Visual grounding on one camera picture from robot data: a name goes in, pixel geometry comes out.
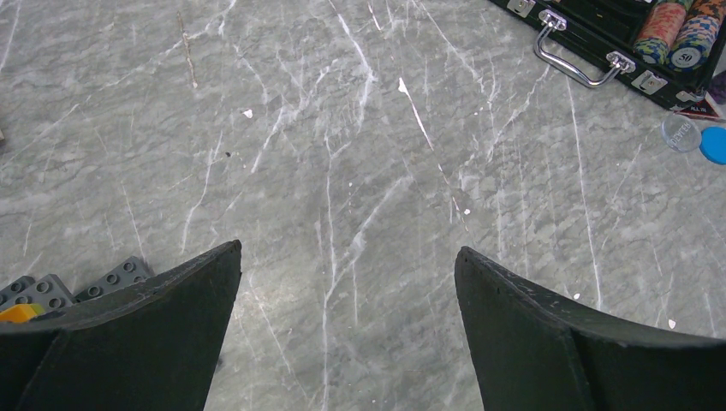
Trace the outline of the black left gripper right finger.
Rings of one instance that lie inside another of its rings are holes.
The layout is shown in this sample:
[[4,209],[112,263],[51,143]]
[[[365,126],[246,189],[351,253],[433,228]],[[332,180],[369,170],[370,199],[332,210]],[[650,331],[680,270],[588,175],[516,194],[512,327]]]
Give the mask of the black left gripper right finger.
[[455,289],[487,410],[722,410],[725,342],[602,313],[470,247]]

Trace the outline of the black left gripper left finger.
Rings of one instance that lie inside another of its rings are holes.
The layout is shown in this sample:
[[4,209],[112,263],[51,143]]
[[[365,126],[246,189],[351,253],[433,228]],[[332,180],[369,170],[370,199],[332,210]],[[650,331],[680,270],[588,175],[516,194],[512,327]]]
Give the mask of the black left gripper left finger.
[[241,280],[241,243],[1,326],[4,410],[201,410]]

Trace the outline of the black poker chip case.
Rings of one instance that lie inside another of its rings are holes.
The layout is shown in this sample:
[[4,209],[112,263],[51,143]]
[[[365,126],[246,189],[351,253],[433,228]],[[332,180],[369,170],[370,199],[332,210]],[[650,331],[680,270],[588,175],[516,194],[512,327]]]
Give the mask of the black poker chip case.
[[711,95],[724,62],[725,19],[708,60],[689,72],[649,64],[633,44],[656,1],[498,1],[538,30],[534,54],[590,89],[618,80],[658,106],[684,110]]

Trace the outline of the red poker chip stack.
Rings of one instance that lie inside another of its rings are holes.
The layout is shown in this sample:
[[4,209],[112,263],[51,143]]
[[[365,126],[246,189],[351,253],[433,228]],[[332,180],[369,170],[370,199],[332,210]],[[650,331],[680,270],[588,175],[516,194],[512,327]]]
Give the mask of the red poker chip stack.
[[640,29],[633,50],[649,64],[665,64],[692,1],[656,1]]

